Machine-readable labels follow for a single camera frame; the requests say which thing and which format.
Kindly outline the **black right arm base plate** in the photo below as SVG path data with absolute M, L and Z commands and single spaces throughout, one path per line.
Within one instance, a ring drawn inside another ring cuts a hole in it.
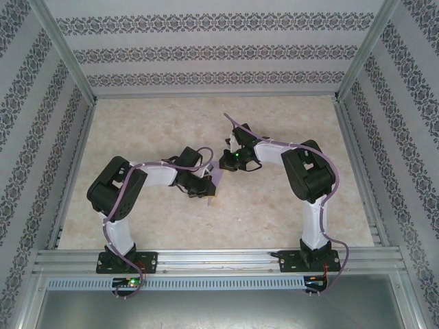
M 327 256 L 312 260 L 307 263 L 300 250 L 281 250 L 278 252 L 279 267 L 282 273 L 294 272 L 323 272 L 325 268 L 328 271 L 336 272 L 341 269 L 341 262 L 338 253 L 333 250 Z

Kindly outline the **aluminium mounting rail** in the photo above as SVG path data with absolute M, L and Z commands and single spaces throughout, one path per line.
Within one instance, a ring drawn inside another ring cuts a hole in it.
M 279 275 L 287 259 L 273 256 L 274 249 L 159 249 L 157 276 Z M 337 250 L 336 263 L 343 274 L 405 273 L 407 267 L 399 247 L 353 247 Z M 33 274 L 85 276 L 96 274 L 99 250 L 41 250 L 32 266 Z

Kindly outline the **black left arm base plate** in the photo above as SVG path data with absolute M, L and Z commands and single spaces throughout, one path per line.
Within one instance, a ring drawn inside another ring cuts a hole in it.
M 137 266 L 142 273 L 156 273 L 158 264 L 157 252 L 129 252 L 125 257 Z M 98 274 L 137 273 L 137 270 L 112 252 L 101 252 L 96 266 Z

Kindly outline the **grey metal base panel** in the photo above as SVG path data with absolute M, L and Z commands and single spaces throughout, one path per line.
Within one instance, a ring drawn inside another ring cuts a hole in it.
M 396 302 L 377 293 L 143 291 L 121 301 L 109 292 L 50 291 L 36 329 L 406 329 Z

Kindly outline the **aluminium table edge rail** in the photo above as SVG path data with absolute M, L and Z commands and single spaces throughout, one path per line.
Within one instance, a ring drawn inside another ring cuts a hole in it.
M 69 165 L 69 170 L 66 175 L 66 181 L 61 193 L 60 201 L 58 202 L 54 221 L 52 223 L 51 229 L 49 231 L 49 236 L 46 241 L 44 249 L 57 249 L 59 244 L 59 236 L 62 233 L 65 220 L 67 218 L 67 213 L 69 210 L 69 204 L 73 196 L 75 182 L 80 170 L 80 165 L 84 150 L 87 143 L 87 138 L 92 126 L 93 117 L 97 107 L 97 100 L 91 104 L 84 116 L 80 133 L 78 134 L 77 143 L 75 144 L 75 149 L 73 157 L 71 159 L 71 164 Z
M 357 144 L 350 121 L 348 120 L 346 108 L 337 99 L 333 100 L 333 106 L 344 139 L 347 154 L 351 162 L 353 175 L 357 183 L 357 188 L 359 190 L 359 195 L 370 227 L 374 245 L 379 247 L 390 247 L 392 244 L 385 233 L 379 207 L 370 187 L 366 168 L 361 158 L 360 148 Z
M 336 92 L 329 91 L 259 91 L 259 92 L 201 92 L 201 93 L 137 93 L 97 95 L 96 100 L 110 99 L 168 99 L 168 98 L 210 98 L 210 97 L 317 97 L 335 98 Z

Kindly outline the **purple paper sheet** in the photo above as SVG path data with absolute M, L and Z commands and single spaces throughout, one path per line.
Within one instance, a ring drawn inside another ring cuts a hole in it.
M 221 178 L 223 175 L 223 171 L 220 169 L 218 161 L 213 161 L 212 163 L 215 165 L 215 173 L 213 175 L 208 175 L 207 178 L 210 179 L 210 181 L 212 182 L 212 184 L 214 186 L 212 195 L 216 195 L 216 192 L 218 190 L 218 186 L 220 185 L 220 181 L 221 181 Z M 213 201 L 213 199 L 207 199 L 207 205 L 210 206 L 212 201 Z

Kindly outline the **aluminium frame post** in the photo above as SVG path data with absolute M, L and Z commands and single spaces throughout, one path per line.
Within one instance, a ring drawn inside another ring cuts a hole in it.
M 46 288 L 47 279 L 43 274 L 31 276 L 13 329 L 36 329 Z
M 427 329 L 410 277 L 391 274 L 390 281 L 405 329 Z
M 96 102 L 96 95 L 91 88 L 85 74 L 83 73 L 80 64 L 71 50 L 64 34 L 59 28 L 56 19 L 49 10 L 45 0 L 28 0 L 32 10 L 35 12 L 41 25 L 47 32 L 52 44 L 60 55 L 63 62 L 66 64 L 70 74 L 72 75 L 76 85 L 81 90 L 88 103 L 94 104 Z
M 355 79 L 362 70 L 362 67 L 377 43 L 384 27 L 393 15 L 400 0 L 383 0 L 382 6 L 377 12 L 366 37 L 360 45 L 353 61 L 351 62 L 337 92 L 332 97 L 333 103 L 341 102 L 348 94 Z

